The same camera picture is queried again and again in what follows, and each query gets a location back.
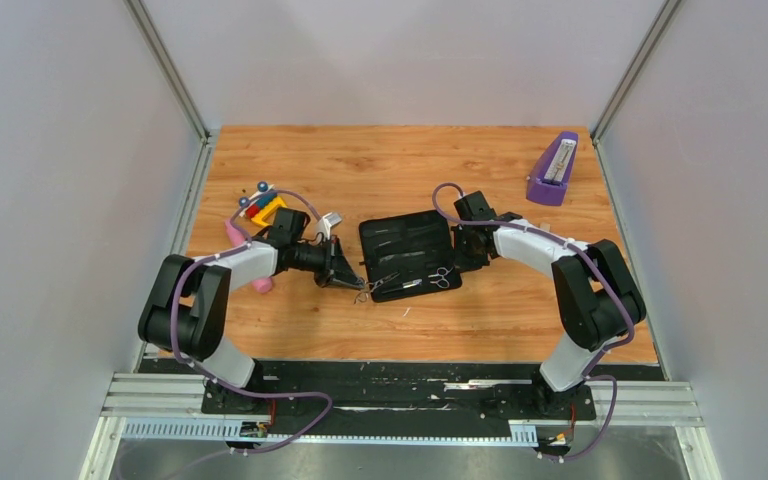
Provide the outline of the silver hair scissors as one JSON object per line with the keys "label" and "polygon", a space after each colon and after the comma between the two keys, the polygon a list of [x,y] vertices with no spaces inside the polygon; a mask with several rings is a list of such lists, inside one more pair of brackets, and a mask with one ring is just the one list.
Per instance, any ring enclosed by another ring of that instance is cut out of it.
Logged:
{"label": "silver hair scissors", "polygon": [[379,289],[384,284],[386,284],[388,282],[391,282],[392,280],[394,280],[398,276],[399,276],[398,272],[393,272],[393,273],[390,273],[390,274],[387,274],[387,275],[383,276],[382,278],[380,278],[378,280],[367,282],[365,284],[365,286],[358,292],[358,294],[356,295],[356,297],[353,300],[353,303],[354,304],[360,304],[360,303],[367,302],[368,300],[371,299],[372,294],[377,289]]}

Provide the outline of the black zip tool case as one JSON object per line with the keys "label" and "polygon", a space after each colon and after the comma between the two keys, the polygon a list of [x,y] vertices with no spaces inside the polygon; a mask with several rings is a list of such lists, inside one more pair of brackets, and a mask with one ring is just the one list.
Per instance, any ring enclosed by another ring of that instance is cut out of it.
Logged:
{"label": "black zip tool case", "polygon": [[[454,266],[455,252],[448,223],[437,211],[366,220],[359,224],[358,232],[368,282],[399,273],[397,278],[377,289],[370,300],[390,302],[455,290],[463,285],[461,274]],[[449,289],[424,284],[400,293],[382,294],[389,287],[424,279],[439,267],[452,269],[448,276]]]}

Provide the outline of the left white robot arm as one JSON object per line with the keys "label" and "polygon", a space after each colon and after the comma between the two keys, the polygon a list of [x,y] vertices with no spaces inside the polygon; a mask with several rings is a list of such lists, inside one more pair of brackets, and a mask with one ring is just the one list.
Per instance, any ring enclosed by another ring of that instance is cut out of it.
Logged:
{"label": "left white robot arm", "polygon": [[228,400],[239,411],[258,411],[267,389],[254,378],[257,363],[224,334],[231,293],[287,270],[312,273],[321,288],[361,291],[366,286],[330,231],[338,215],[318,221],[312,242],[303,238],[309,221],[303,211],[280,207],[270,226],[238,247],[196,258],[167,256],[140,316],[139,338],[229,386]]}

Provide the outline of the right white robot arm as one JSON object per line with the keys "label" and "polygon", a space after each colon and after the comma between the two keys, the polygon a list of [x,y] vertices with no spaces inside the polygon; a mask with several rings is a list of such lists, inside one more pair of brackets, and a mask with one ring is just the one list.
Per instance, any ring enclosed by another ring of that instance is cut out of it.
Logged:
{"label": "right white robot arm", "polygon": [[516,214],[498,215],[480,191],[454,202],[457,241],[467,255],[517,261],[552,280],[563,328],[554,351],[542,362],[531,403],[556,417],[571,403],[570,390],[610,350],[629,343],[646,318],[643,296],[620,248],[603,239],[585,243],[563,238]]}

